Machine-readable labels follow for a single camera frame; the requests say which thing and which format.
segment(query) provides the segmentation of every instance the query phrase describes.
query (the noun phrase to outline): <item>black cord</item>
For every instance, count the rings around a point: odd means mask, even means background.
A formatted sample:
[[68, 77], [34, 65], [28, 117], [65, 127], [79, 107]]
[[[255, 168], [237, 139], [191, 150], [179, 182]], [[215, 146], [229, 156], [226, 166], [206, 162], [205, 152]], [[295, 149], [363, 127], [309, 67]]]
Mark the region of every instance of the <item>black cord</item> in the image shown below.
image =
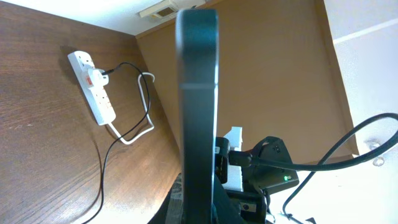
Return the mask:
[[[383, 119], [383, 118], [394, 118], [397, 119], [398, 115], [396, 114], [390, 114], [390, 113], [385, 113], [385, 114], [379, 114], [376, 115], [372, 118], [367, 119], [366, 121], [363, 121], [360, 125], [358, 125], [357, 127], [355, 127], [352, 131], [350, 131], [348, 134], [346, 134], [344, 137], [342, 137], [323, 157], [322, 159], [318, 162], [318, 165], [322, 165], [324, 164], [329, 157], [337, 150], [340, 148], [340, 146], [342, 144], [344, 144], [344, 142], [346, 142], [353, 134], [355, 134], [357, 131], [359, 131], [361, 128], [367, 126], [368, 124], [377, 121], [379, 119]], [[308, 183], [308, 181], [310, 181], [310, 179], [314, 176], [315, 171], [312, 171], [306, 178], [305, 180], [299, 185], [299, 187], [297, 187], [297, 189], [289, 196], [289, 198], [286, 199], [283, 207], [282, 207], [282, 211], [284, 213], [284, 215], [289, 219], [289, 220], [293, 220], [296, 223], [302, 224], [302, 222], [296, 220], [295, 218], [292, 217], [292, 214], [288, 214], [286, 213], [286, 206], [287, 204], [304, 188], [304, 186]]]
[[390, 148], [394, 147], [398, 143], [398, 131], [394, 135], [392, 135], [392, 137], [390, 139], [388, 139], [384, 144], [377, 147], [375, 150], [367, 152], [361, 156], [358, 156], [353, 159], [348, 159], [347, 161], [335, 162], [332, 164], [323, 164], [323, 163], [327, 160], [327, 158], [329, 158], [331, 156], [331, 154], [333, 154], [333, 152], [335, 152], [341, 145], [343, 145], [351, 136], [353, 136], [355, 133], [357, 133], [360, 129], [364, 128], [365, 126], [367, 126], [377, 120], [384, 119], [384, 118], [394, 118], [394, 119], [398, 120], [398, 114], [383, 113], [383, 114], [373, 116], [373, 117], [368, 118], [367, 120], [363, 121], [361, 124], [357, 125], [357, 127], [353, 128], [346, 135], [344, 135], [328, 151], [328, 153], [322, 158], [321, 161], [323, 161], [323, 162], [321, 164], [317, 164], [317, 165], [289, 164], [286, 162], [270, 161], [267, 159], [260, 159], [260, 158], [253, 158], [251, 161], [251, 164], [256, 165], [256, 166], [262, 165], [262, 166], [271, 166], [271, 167], [288, 169], [288, 170], [307, 170], [307, 171], [337, 170], [337, 169], [343, 169], [343, 168], [358, 165], [362, 162], [366, 162], [371, 159], [374, 159], [377, 156], [380, 156], [381, 154], [388, 151]]
[[114, 140], [114, 141], [112, 142], [112, 144], [110, 145], [108, 151], [106, 152], [106, 156], [105, 156], [105, 160], [104, 160], [104, 168], [103, 168], [103, 170], [101, 171], [101, 179], [100, 179], [100, 185], [99, 185], [100, 190], [101, 190], [101, 204], [99, 205], [99, 208], [98, 208], [97, 212], [96, 212], [89, 220], [83, 222], [83, 224], [87, 224], [87, 223], [89, 223], [90, 221], [92, 221], [92, 220], [100, 213], [100, 211], [101, 211], [101, 209], [102, 209], [102, 207], [103, 207], [103, 205], [104, 205], [104, 178], [105, 178], [105, 168], [106, 168], [106, 162], [108, 161], [109, 153], [111, 152], [112, 147], [113, 147], [113, 146], [115, 145], [115, 143], [117, 143], [121, 138], [123, 138], [124, 136], [126, 136], [127, 134], [129, 134], [132, 130], [134, 130], [136, 127], [138, 127], [138, 126], [143, 122], [143, 120], [145, 119], [145, 117], [148, 115], [148, 112], [149, 112], [149, 109], [150, 109], [150, 94], [149, 94], [148, 84], [147, 84], [147, 81], [146, 81], [146, 79], [145, 79], [145, 75], [142, 74], [142, 71], [141, 71], [138, 67], [136, 67], [135, 65], [133, 65], [132, 63], [129, 63], [129, 62], [122, 62], [122, 63], [120, 63], [118, 66], [116, 66], [116, 68], [110, 69], [110, 70], [108, 70], [108, 71], [105, 71], [105, 72], [103, 72], [102, 74], [103, 74], [103, 75], [107, 75], [107, 74], [113, 73], [114, 71], [116, 71], [117, 69], [119, 69], [121, 65], [131, 65], [131, 66], [133, 66], [133, 67], [142, 75], [142, 79], [144, 80], [145, 87], [146, 87], [146, 89], [147, 89], [148, 109], [147, 109], [147, 111], [145, 112], [145, 115], [141, 118], [141, 120], [140, 120], [136, 125], [134, 125], [133, 128], [131, 128], [128, 132], [124, 133], [122, 136], [118, 137], [116, 140]]

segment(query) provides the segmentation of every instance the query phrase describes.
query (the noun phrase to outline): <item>power outlet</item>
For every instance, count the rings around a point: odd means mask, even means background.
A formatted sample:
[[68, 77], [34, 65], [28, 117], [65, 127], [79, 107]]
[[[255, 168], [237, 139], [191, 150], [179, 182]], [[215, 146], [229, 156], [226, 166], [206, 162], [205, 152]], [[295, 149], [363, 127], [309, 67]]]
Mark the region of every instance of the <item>power outlet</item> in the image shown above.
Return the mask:
[[76, 51], [69, 54], [68, 58], [97, 123], [104, 125], [114, 121], [116, 114], [104, 89], [109, 82], [108, 76], [102, 77], [100, 73], [103, 70], [95, 69], [93, 59], [86, 52]]

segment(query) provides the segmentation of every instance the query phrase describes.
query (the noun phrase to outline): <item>white plug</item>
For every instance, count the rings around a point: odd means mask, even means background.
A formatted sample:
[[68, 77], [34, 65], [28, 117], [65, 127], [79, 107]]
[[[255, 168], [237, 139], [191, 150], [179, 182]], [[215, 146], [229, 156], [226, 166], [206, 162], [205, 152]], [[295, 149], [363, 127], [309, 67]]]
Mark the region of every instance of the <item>white plug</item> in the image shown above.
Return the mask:
[[104, 70], [96, 69], [86, 52], [76, 51], [68, 58], [97, 123], [104, 125], [114, 121], [116, 114], [104, 89], [109, 77], [101, 74]]

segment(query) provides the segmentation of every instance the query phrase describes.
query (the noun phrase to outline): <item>wood grain surface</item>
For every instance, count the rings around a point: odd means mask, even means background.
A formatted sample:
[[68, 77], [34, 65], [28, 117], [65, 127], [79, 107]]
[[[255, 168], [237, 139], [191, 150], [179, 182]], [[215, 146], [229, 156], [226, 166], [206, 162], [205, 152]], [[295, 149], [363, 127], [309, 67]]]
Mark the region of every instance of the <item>wood grain surface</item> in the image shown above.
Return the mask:
[[[114, 137], [85, 101], [67, 59], [75, 50], [99, 68], [129, 61], [146, 70], [134, 36], [0, 2], [1, 223], [81, 223], [99, 207], [98, 156]], [[144, 115], [136, 78], [125, 67], [105, 86], [120, 132]], [[131, 146], [115, 145], [104, 207], [92, 223], [147, 223], [180, 172], [177, 145], [149, 89], [155, 129]]]

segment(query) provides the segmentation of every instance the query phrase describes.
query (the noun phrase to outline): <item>white power strip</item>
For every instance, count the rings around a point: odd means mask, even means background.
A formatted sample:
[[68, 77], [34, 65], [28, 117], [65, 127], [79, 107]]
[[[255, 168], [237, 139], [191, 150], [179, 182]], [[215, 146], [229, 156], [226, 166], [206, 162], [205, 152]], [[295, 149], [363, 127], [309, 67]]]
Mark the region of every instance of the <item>white power strip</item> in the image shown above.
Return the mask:
[[86, 52], [76, 51], [69, 54], [68, 58], [97, 123], [104, 125], [114, 121], [116, 114], [104, 89], [109, 77], [101, 74], [103, 70], [95, 68]]

